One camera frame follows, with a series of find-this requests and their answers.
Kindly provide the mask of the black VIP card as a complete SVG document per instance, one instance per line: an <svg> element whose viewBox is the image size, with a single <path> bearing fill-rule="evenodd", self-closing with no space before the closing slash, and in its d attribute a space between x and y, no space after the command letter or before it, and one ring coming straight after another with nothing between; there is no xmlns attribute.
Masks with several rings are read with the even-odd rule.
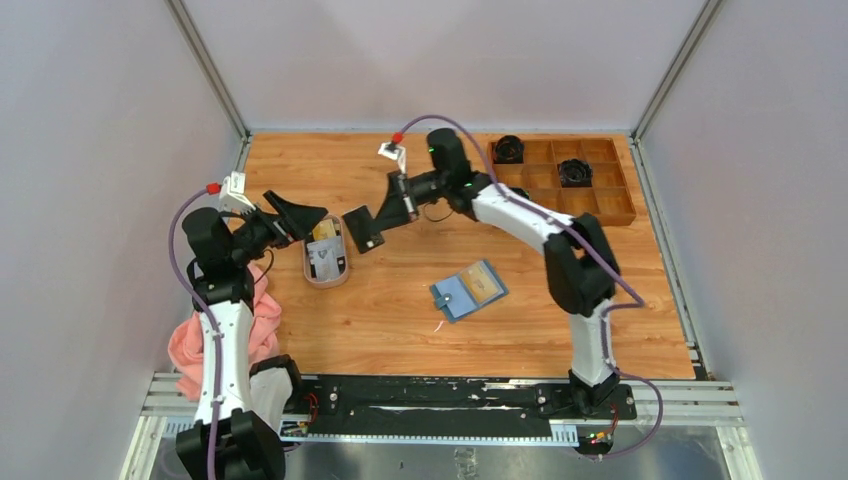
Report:
<svg viewBox="0 0 848 480"><path fill-rule="evenodd" d="M385 243L375 219L366 205L361 205L342 215L357 251L365 254Z"/></svg>

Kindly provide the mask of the silver card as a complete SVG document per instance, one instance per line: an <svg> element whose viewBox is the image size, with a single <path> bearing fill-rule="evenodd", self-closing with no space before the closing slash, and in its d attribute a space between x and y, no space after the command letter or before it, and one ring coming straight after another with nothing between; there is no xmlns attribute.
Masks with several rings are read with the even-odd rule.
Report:
<svg viewBox="0 0 848 480"><path fill-rule="evenodd" d="M340 261L344 258L344 243L340 236L310 242L306 245L310 263L319 282L331 281L342 274Z"/></svg>

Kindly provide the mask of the blue leather card holder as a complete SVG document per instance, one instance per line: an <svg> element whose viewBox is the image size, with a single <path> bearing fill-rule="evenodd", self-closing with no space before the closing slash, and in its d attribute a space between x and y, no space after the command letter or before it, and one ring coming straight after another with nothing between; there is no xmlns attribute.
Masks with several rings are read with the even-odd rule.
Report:
<svg viewBox="0 0 848 480"><path fill-rule="evenodd" d="M497 271L494 269L493 265L488 260L480 260L485 261L489 267L494 271L497 278L500 280L501 285L505 289L505 293L487 303L485 305L477 305L474 300L471 298L467 289L462 285L459 279L459 273L461 271L439 281L429 287L430 294L433 297L433 305L439 310L445 317L445 320L451 324L457 323L458 321L472 315L475 312L485 308L487 305L505 297L509 294L509 289L503 282L503 280L498 275Z"/></svg>

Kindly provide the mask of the gold card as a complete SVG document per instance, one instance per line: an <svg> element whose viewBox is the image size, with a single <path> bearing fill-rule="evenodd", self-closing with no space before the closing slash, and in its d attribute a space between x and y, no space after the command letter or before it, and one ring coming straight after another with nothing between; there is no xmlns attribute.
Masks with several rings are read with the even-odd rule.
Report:
<svg viewBox="0 0 848 480"><path fill-rule="evenodd" d="M505 293L500 280L485 261L464 268L459 279L477 305L490 303Z"/></svg>

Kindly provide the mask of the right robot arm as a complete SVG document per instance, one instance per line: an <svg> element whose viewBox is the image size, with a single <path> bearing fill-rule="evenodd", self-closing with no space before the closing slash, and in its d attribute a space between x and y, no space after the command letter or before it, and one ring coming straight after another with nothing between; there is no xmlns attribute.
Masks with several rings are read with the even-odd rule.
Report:
<svg viewBox="0 0 848 480"><path fill-rule="evenodd" d="M596 217L570 217L516 194L491 174L472 168L463 142L451 128L431 131L426 142L433 168L409 176L402 136L382 143L378 155L397 168L377 215L348 229L357 250L383 244L383 231L416 221L422 204L445 199L451 209L476 222L494 226L532 247L544 258L548 291L569 315L573 342L569 369L571 403L584 417L596 417L611 403L620 382L611 355L611 335L604 319L615 292L619 270Z"/></svg>

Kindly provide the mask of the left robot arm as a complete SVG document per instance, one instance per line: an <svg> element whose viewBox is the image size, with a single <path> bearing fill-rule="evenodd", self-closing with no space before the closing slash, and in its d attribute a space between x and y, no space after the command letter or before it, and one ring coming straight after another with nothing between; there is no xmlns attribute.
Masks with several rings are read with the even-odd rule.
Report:
<svg viewBox="0 0 848 480"><path fill-rule="evenodd" d="M268 190L263 196L273 210L250 207L239 216L242 225L230 230L228 213L190 207L221 189L210 184L194 193L169 226L170 238L183 230L194 254L191 274L184 275L176 263L171 267L200 315L204 349L198 407L192 426L177 434L175 450L192 479L282 479L280 421L266 421L254 410L250 381L269 383L268 400L283 413L298 411L307 389L288 355L265 361L259 369L250 365L256 281L248 265L269 248L304 240L328 211L289 202Z"/></svg>

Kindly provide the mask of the black rosette top left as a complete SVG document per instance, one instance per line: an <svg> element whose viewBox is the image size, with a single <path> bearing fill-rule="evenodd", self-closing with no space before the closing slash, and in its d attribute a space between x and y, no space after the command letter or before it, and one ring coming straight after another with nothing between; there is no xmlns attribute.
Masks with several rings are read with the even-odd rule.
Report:
<svg viewBox="0 0 848 480"><path fill-rule="evenodd" d="M499 138L492 147L495 164L522 164L524 162L524 142L515 135Z"/></svg>

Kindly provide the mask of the black rosette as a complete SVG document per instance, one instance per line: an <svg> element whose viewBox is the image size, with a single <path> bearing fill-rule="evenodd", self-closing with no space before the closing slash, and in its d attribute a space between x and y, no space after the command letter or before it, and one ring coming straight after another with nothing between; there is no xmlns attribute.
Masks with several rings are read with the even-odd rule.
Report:
<svg viewBox="0 0 848 480"><path fill-rule="evenodd" d="M592 186L593 169L588 162L571 158L558 164L557 172L562 188L588 188Z"/></svg>
<svg viewBox="0 0 848 480"><path fill-rule="evenodd" d="M499 138L492 147L495 164L522 164L524 162L524 142L515 135Z"/></svg>

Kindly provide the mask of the pink cloth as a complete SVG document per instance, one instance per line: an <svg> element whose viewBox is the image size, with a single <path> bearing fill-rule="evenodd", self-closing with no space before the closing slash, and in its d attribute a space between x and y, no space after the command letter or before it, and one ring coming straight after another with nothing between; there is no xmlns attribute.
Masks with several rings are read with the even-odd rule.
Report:
<svg viewBox="0 0 848 480"><path fill-rule="evenodd" d="M255 280L254 317L248 339L248 365L251 368L260 361L280 354L277 330L281 324L282 308L267 292L268 279L259 279L262 269L251 262L249 271ZM173 331L168 342L168 355L181 374L176 382L177 390L189 401L197 401L201 394L204 357L198 312L194 312Z"/></svg>

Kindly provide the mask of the black rosette middle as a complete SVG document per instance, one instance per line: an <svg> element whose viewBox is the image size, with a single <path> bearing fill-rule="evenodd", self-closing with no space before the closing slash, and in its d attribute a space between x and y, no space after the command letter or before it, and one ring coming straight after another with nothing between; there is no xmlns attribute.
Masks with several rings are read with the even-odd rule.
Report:
<svg viewBox="0 0 848 480"><path fill-rule="evenodd" d="M562 188L588 188L592 186L593 169L588 162L571 158L558 164L557 172Z"/></svg>

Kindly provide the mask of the wooden compartment tray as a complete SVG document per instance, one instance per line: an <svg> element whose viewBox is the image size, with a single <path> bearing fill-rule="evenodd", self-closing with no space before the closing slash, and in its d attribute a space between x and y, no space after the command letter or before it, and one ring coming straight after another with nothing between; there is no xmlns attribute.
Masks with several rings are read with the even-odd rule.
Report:
<svg viewBox="0 0 848 480"><path fill-rule="evenodd" d="M497 179L550 210L590 213L604 226L637 217L611 138L530 139L505 135L488 145Z"/></svg>

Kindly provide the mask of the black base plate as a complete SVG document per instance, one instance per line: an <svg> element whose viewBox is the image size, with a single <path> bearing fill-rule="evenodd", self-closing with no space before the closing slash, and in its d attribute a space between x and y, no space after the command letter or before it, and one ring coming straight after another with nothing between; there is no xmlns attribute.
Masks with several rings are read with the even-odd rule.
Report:
<svg viewBox="0 0 848 480"><path fill-rule="evenodd" d="M288 442L569 445L636 416L626 384L583 411L565 379L305 375L276 431Z"/></svg>

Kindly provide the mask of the aluminium frame rail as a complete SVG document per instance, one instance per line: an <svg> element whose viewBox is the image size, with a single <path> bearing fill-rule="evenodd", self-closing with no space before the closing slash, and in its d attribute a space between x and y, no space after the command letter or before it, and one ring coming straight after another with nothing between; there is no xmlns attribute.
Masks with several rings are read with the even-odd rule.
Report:
<svg viewBox="0 0 848 480"><path fill-rule="evenodd" d="M277 428L285 442L576 446L627 427L741 427L727 382L625 380L583 413L563 379L306 375Z"/></svg>

